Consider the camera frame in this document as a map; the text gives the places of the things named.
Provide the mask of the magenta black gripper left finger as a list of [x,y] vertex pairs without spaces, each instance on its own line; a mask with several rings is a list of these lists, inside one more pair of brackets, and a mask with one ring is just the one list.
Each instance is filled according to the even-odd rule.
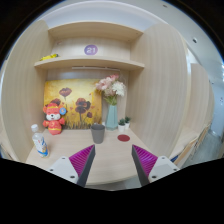
[[95,157],[95,146],[88,146],[70,157],[62,156],[48,171],[78,186],[86,185]]

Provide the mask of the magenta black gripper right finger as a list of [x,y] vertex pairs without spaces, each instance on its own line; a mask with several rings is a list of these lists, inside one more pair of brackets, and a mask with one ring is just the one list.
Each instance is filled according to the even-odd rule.
[[132,158],[142,186],[179,171],[166,156],[157,157],[137,145],[132,145]]

